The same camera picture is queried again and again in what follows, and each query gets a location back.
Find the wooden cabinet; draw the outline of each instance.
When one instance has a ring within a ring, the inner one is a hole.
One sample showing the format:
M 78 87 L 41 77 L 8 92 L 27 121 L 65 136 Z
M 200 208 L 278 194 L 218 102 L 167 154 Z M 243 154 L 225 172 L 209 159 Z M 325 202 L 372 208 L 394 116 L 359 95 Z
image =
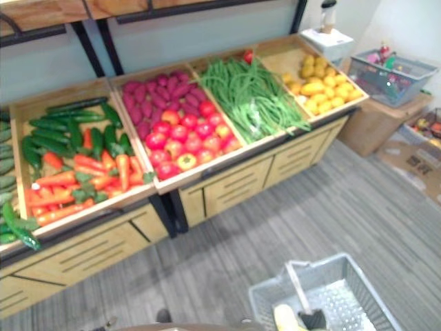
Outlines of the wooden cabinet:
M 8 15 L 23 31 L 82 21 L 88 18 L 82 0 L 5 0 L 1 12 Z M 1 21 L 1 36 L 13 34 Z
M 0 286 L 0 319 L 19 312 L 63 289 L 63 286 L 11 276 L 3 278 Z

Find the carrot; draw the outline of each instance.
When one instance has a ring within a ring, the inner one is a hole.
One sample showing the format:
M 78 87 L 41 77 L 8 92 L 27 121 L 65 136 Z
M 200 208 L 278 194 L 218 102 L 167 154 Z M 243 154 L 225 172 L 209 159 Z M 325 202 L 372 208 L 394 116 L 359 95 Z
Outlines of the carrot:
M 92 135 L 89 128 L 85 129 L 84 131 L 83 147 L 92 149 Z
M 85 165 L 76 164 L 74 166 L 74 170 L 77 172 L 82 172 L 83 174 L 91 174 L 92 176 L 105 176 L 106 173 L 104 171 L 100 171 L 91 167 L 87 167 Z
M 119 180 L 121 181 L 121 188 L 127 191 L 130 185 L 130 158 L 126 154 L 120 154 L 116 157 L 116 168 L 119 172 Z
M 41 177 L 35 181 L 40 186 L 72 185 L 76 183 L 75 171 L 65 171 L 53 176 Z
M 70 216 L 86 208 L 89 208 L 94 204 L 92 199 L 86 200 L 84 203 L 69 205 L 68 207 L 61 208 L 60 210 L 55 210 L 53 212 L 46 212 L 37 217 L 37 223 L 40 226 L 45 226 L 47 224 L 51 224 L 59 219 L 63 219 L 64 217 Z
M 118 177 L 111 177 L 111 176 L 99 176 L 99 177 L 95 177 L 90 179 L 89 183 L 91 183 L 94 187 L 95 190 L 102 190 L 105 187 L 115 183 L 116 181 L 118 181 Z
M 43 160 L 50 164 L 55 169 L 60 170 L 63 167 L 63 159 L 52 152 L 46 152 L 43 155 Z
M 100 171 L 105 171 L 104 165 L 100 161 L 97 161 L 92 157 L 87 157 L 85 155 L 77 154 L 74 156 L 74 162 L 79 166 L 82 165 Z
M 104 168 L 107 171 L 110 171 L 110 170 L 116 168 L 116 163 L 113 160 L 113 158 L 110 156 L 110 154 L 107 150 L 103 151 L 103 154 L 101 155 L 101 159 L 103 160 Z

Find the floor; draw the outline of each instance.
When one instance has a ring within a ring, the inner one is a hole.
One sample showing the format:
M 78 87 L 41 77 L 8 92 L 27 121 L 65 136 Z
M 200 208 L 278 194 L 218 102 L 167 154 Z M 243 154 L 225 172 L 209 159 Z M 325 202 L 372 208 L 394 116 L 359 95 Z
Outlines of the floor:
M 319 165 L 3 321 L 3 331 L 234 324 L 249 286 L 288 259 L 348 252 L 403 330 L 441 330 L 441 208 L 377 158 L 335 142 Z

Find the pile of vegetables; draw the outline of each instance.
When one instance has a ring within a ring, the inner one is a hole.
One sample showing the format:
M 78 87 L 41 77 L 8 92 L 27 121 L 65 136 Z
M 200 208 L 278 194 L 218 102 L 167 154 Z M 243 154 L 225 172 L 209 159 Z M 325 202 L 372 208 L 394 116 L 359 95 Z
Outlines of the pile of vegetables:
M 94 106 L 100 106 L 102 112 L 85 109 Z M 104 130 L 93 124 L 101 121 L 108 123 Z M 23 138 L 21 147 L 34 174 L 25 198 L 38 226 L 80 212 L 148 180 L 127 134 L 117 138 L 116 131 L 123 124 L 107 97 L 49 107 L 45 116 L 29 124 L 34 129 Z
M 212 91 L 248 143 L 293 126 L 310 130 L 292 97 L 250 51 L 241 61 L 211 63 L 201 84 Z
M 129 81 L 123 102 L 160 180 L 241 147 L 222 114 L 185 72 Z

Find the red tomato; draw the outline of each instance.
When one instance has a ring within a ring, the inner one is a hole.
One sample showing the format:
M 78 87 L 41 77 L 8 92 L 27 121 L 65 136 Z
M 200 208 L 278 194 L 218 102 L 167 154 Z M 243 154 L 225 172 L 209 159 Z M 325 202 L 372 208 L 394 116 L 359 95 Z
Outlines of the red tomato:
M 200 150 L 196 155 L 199 164 L 208 163 L 216 158 L 216 155 L 211 150 Z
M 188 136 L 185 142 L 185 149 L 192 154 L 196 154 L 202 148 L 202 140 L 197 135 L 195 137 Z
M 184 145 L 180 141 L 169 139 L 164 147 L 165 151 L 170 154 L 172 160 L 176 160 L 185 152 Z
M 203 146 L 204 148 L 211 150 L 214 153 L 217 153 L 219 150 L 221 150 L 222 139 L 219 138 L 217 134 L 212 134 L 204 140 Z
M 252 50 L 246 50 L 243 54 L 243 61 L 247 62 L 248 64 L 251 64 L 253 61 L 253 51 Z
M 219 124 L 223 123 L 223 118 L 219 112 L 214 112 L 208 116 L 207 121 L 212 126 L 218 126 Z
M 214 132 L 214 126 L 212 126 L 210 123 L 207 122 L 203 122 L 198 124 L 195 128 L 194 128 L 195 133 L 198 134 L 198 136 L 201 139 L 205 139 L 207 138 L 211 133 Z
M 164 150 L 154 150 L 149 156 L 149 160 L 153 168 L 156 168 L 162 162 L 171 161 L 172 158 L 170 157 L 170 154 Z
M 238 150 L 241 147 L 242 145 L 240 144 L 239 140 L 237 140 L 236 137 L 231 137 L 223 146 L 223 152 L 227 154 L 233 152 L 234 150 Z
M 185 153 L 178 158 L 177 164 L 182 171 L 187 171 L 196 167 L 198 160 L 193 154 Z
M 161 115 L 161 121 L 166 121 L 173 126 L 179 123 L 181 118 L 179 117 L 179 114 L 175 110 L 167 109 L 164 110 L 163 114 Z
M 193 130 L 198 125 L 198 117 L 193 114 L 186 114 L 181 119 L 181 125 L 185 126 L 188 130 Z
M 153 132 L 146 136 L 145 144 L 150 150 L 162 150 L 167 142 L 165 134 Z
M 177 126 L 172 127 L 170 138 L 185 143 L 188 138 L 188 129 L 185 126 L 180 126 L 178 124 Z
M 202 116 L 208 117 L 216 112 L 216 106 L 209 100 L 202 101 L 199 104 L 199 112 L 201 112 Z
M 181 169 L 174 162 L 162 162 L 155 169 L 158 174 L 158 178 L 164 181 L 170 177 L 176 176 L 181 172 Z
M 163 133 L 168 137 L 170 136 L 170 131 L 172 131 L 172 125 L 169 122 L 159 121 L 158 123 L 155 123 L 152 131 Z
M 221 123 L 216 126 L 215 132 L 222 139 L 222 141 L 226 141 L 233 135 L 232 129 L 230 129 L 225 123 Z

